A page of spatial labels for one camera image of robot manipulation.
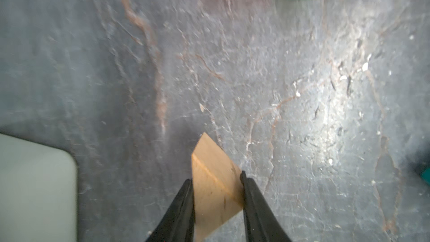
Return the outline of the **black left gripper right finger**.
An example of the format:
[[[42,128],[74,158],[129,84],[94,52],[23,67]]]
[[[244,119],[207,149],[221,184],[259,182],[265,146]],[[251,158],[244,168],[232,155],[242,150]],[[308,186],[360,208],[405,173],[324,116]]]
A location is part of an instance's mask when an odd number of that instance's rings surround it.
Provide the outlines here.
[[[292,242],[274,216],[263,194],[246,172],[240,175],[244,187],[244,223],[248,242]]]

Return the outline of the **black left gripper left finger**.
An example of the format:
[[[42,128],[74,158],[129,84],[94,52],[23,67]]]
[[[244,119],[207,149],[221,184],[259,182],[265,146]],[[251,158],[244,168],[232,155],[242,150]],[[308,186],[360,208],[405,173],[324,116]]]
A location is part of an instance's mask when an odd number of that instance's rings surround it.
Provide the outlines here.
[[[192,242],[194,224],[193,182],[187,179],[146,242]]]

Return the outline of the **natural wooden triangle block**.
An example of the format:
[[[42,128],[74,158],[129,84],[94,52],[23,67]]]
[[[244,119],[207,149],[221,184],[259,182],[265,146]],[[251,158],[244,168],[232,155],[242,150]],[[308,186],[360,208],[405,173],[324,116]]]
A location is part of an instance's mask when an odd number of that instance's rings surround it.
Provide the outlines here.
[[[191,155],[195,240],[202,242],[244,207],[241,169],[203,133]]]

